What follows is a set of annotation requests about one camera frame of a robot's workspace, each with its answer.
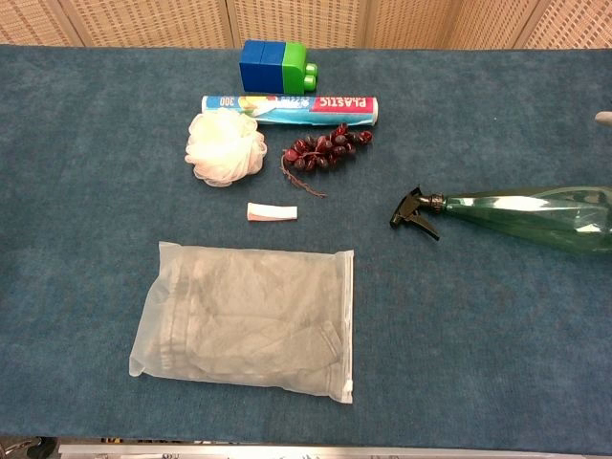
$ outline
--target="clothing in bag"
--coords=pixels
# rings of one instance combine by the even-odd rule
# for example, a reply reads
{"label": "clothing in bag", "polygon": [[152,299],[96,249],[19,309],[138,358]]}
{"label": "clothing in bag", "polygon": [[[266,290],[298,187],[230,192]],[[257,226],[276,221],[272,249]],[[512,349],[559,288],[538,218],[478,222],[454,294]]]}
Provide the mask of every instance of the clothing in bag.
{"label": "clothing in bag", "polygon": [[160,243],[130,374],[280,386],[352,403],[353,251]]}

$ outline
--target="toy block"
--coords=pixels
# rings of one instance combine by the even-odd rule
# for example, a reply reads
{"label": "toy block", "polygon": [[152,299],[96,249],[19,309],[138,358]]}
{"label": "toy block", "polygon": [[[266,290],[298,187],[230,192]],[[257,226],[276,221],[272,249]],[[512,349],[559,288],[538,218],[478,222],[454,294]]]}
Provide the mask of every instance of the toy block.
{"label": "toy block", "polygon": [[244,90],[302,95],[317,87],[317,65],[301,43],[247,40],[240,56]]}
{"label": "toy block", "polygon": [[317,87],[317,65],[306,62],[306,47],[288,42],[283,56],[283,89],[285,94],[304,94]]}
{"label": "toy block", "polygon": [[240,54],[240,76],[245,91],[260,91],[261,84],[259,62],[264,53],[264,42],[247,40]]}
{"label": "toy block", "polygon": [[261,55],[260,72],[263,75],[259,91],[264,93],[283,93],[283,56],[285,43],[266,41]]}

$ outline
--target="plastic grapes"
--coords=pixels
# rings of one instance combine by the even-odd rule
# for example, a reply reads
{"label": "plastic grapes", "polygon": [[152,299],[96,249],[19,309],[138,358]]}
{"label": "plastic grapes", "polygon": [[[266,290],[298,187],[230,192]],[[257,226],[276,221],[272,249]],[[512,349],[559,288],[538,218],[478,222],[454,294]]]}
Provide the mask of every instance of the plastic grapes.
{"label": "plastic grapes", "polygon": [[280,168],[292,184],[324,198],[324,193],[310,188],[292,174],[289,168],[305,172],[333,169],[345,158],[355,158],[357,146],[371,143],[373,137],[370,131],[349,132],[348,125],[344,122],[328,136],[297,139],[291,148],[283,150]]}

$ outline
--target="grape stem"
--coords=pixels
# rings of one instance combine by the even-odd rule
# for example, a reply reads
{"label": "grape stem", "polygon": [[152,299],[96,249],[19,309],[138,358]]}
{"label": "grape stem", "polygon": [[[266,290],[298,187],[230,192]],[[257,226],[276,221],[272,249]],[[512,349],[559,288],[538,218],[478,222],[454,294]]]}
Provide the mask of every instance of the grape stem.
{"label": "grape stem", "polygon": [[292,184],[299,188],[304,188],[310,194],[317,196],[318,198],[324,198],[327,196],[325,193],[319,193],[315,189],[312,189],[308,184],[299,180],[294,174],[292,174],[287,167],[285,167],[285,162],[283,161],[283,157],[280,157],[280,170],[283,171],[283,174],[291,181]]}

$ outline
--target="black spray nozzle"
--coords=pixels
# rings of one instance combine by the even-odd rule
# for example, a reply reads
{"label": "black spray nozzle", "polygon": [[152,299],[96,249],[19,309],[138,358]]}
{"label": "black spray nozzle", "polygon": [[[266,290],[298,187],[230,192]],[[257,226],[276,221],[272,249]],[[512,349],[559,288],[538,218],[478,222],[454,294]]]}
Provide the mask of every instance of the black spray nozzle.
{"label": "black spray nozzle", "polygon": [[416,225],[417,228],[423,230],[436,241],[440,239],[435,228],[421,216],[419,208],[430,208],[439,213],[444,205],[444,196],[441,194],[432,194],[424,196],[421,189],[416,187],[407,194],[393,212],[391,217],[391,227],[396,228],[402,222]]}

